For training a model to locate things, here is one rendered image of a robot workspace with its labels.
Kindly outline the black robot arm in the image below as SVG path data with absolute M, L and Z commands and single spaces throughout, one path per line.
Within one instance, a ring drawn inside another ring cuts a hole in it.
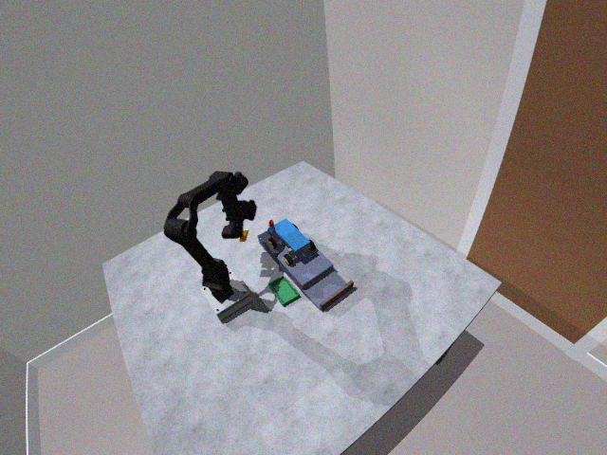
M 197 207 L 211 196 L 218 193 L 216 200 L 221 201 L 223 207 L 231 208 L 238 203 L 236 195 L 240 195 L 248 185 L 248 180 L 241 172 L 226 173 L 214 172 L 210 180 L 200 186 L 179 195 L 176 204 L 168 213 L 164 223 L 164 235 L 170 240 L 182 245 L 199 263 L 203 277 L 202 285 L 209 287 L 212 295 L 222 304 L 234 293 L 230 286 L 230 275 L 223 260 L 213 258 L 199 240 L 196 239 L 196 225 L 198 222 Z M 237 218 L 252 221 L 256 212 L 255 200 L 250 199 L 236 211 Z M 189 220 L 176 219 L 181 211 L 189 208 Z

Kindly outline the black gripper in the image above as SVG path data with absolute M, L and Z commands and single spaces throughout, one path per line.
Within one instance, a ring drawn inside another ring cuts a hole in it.
M 236 211 L 238 211 L 238 206 L 240 208 L 240 205 L 240 200 L 238 200 L 238 203 L 235 206 L 231 208 L 222 208 L 222 211 L 227 214 L 226 221 L 229 221 L 229 225 L 224 226 L 221 233 L 223 239 L 238 239 L 239 237 L 242 237 L 242 230 L 244 233 L 245 218 L 236 217 Z

